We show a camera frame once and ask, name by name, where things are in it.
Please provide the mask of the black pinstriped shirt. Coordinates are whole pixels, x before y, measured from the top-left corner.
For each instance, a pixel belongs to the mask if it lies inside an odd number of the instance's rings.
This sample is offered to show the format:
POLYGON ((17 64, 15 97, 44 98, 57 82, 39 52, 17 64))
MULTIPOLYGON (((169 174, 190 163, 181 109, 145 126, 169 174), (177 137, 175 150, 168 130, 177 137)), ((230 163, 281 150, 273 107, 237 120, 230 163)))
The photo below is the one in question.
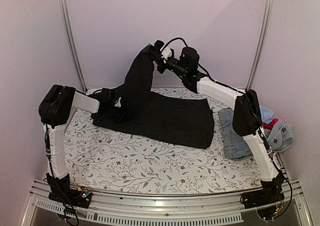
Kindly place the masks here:
POLYGON ((90 94, 100 103, 98 112, 91 115, 93 125, 173 145, 209 148, 215 122, 207 99, 168 97, 152 91, 154 69, 154 61, 140 51, 122 85, 90 94), (119 97, 121 106, 135 114, 132 120, 111 119, 110 109, 119 97))

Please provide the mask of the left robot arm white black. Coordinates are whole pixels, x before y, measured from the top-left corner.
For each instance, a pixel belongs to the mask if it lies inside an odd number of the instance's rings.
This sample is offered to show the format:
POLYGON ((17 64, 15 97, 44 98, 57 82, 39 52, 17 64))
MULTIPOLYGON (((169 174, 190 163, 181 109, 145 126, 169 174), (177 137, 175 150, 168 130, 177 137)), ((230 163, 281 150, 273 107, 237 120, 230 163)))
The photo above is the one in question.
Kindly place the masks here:
POLYGON ((103 88, 86 95, 73 87, 53 85, 39 106, 39 115, 44 127, 45 154, 48 160, 46 178, 50 195, 63 203, 81 198, 84 189, 72 187, 81 178, 80 185, 113 187, 111 179, 127 182, 131 169, 124 150, 134 150, 142 137, 108 130, 93 125, 87 119, 84 125, 72 125, 76 111, 97 114, 110 103, 116 94, 103 88), (111 177, 102 172, 111 172, 111 177))

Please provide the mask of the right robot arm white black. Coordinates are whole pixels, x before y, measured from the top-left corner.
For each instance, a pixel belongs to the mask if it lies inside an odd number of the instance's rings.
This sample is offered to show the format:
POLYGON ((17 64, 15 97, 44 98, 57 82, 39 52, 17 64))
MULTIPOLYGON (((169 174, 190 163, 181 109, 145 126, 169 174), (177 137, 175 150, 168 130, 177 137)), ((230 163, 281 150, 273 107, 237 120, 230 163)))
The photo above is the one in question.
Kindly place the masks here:
POLYGON ((213 79, 200 65, 200 56, 194 48, 185 45, 179 58, 175 58, 169 45, 157 40, 143 48, 142 53, 156 63, 159 73, 171 71, 191 92, 215 98, 233 110, 233 130, 249 146, 261 174, 262 189, 257 193, 244 193, 245 202, 259 199, 262 204, 269 204, 274 199, 283 200, 282 185, 286 179, 274 161, 272 148, 265 136, 257 93, 213 79))

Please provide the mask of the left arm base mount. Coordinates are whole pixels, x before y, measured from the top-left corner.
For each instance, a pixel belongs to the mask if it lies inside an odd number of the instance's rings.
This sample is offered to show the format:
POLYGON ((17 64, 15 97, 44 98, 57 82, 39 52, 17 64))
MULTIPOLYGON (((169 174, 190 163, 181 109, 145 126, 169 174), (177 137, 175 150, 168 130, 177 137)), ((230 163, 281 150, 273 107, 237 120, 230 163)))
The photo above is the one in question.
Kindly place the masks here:
POLYGON ((67 204, 73 207, 88 209, 92 199, 92 191, 84 187, 78 189, 62 189, 54 187, 50 190, 48 198, 52 201, 67 204))

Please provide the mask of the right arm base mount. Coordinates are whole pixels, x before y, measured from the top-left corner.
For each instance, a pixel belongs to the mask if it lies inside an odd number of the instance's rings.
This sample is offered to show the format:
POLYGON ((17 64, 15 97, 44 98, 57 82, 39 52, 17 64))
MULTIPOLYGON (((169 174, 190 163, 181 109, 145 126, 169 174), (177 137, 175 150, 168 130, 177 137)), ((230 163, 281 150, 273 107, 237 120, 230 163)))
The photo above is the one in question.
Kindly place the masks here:
POLYGON ((276 191, 267 188, 243 193, 239 201, 245 209, 256 208, 258 217, 263 221, 273 221, 283 208, 284 199, 280 187, 276 191))

